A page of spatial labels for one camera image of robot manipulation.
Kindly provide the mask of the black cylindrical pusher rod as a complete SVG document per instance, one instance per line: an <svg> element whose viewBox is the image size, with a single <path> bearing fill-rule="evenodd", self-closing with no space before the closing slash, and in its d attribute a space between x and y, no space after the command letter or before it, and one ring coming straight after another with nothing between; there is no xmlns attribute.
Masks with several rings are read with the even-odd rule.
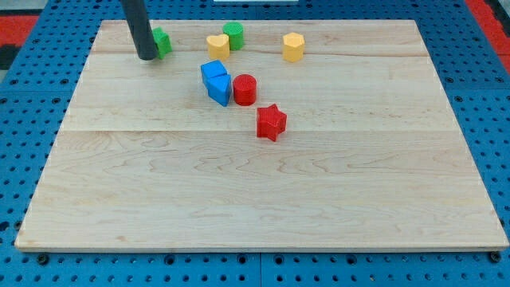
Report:
<svg viewBox="0 0 510 287"><path fill-rule="evenodd" d="M120 0L139 59L150 61L158 56L144 0Z"/></svg>

